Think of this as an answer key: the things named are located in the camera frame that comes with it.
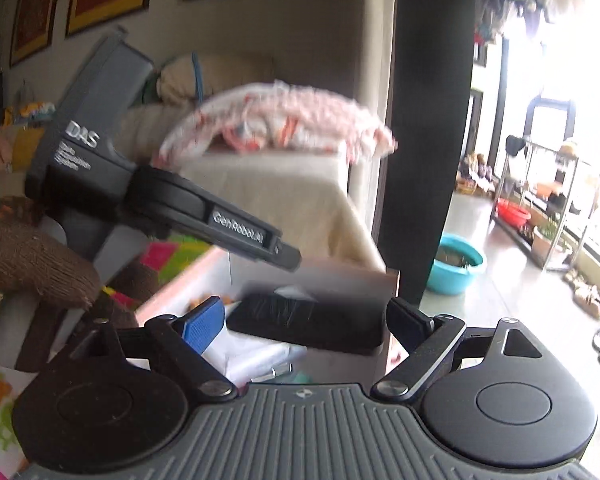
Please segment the brown knitted gloved left hand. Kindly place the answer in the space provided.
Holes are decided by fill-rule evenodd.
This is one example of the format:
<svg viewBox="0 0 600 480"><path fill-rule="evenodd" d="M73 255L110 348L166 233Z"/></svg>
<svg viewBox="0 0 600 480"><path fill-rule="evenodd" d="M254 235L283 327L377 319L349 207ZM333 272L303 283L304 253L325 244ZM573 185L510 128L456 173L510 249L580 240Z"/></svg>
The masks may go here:
<svg viewBox="0 0 600 480"><path fill-rule="evenodd" d="M0 198L0 305L33 292L56 310L93 310L120 328L137 326L134 309L160 288L155 270L136 258L110 282L94 266L37 229L41 211L25 197Z"/></svg>

